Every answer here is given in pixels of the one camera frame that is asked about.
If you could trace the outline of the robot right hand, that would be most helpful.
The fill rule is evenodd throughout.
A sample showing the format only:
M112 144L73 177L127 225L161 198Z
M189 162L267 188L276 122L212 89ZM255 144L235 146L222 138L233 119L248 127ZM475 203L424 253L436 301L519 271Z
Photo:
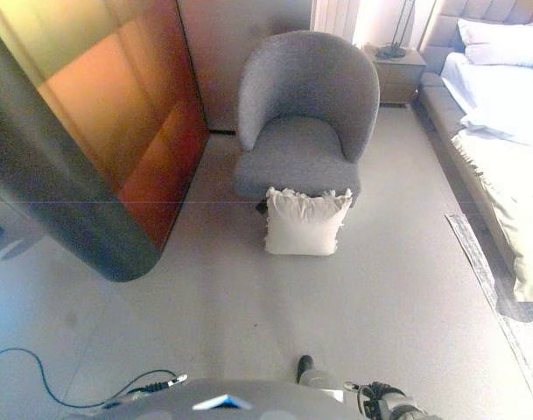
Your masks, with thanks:
M360 385L353 381L344 381L343 387L345 390L357 394L357 404L360 411L363 411L365 408L362 398L366 401L369 400L368 404L372 405L372 401L381 400L387 394L396 393L404 396L404 392L401 389L380 381L373 381L367 385Z

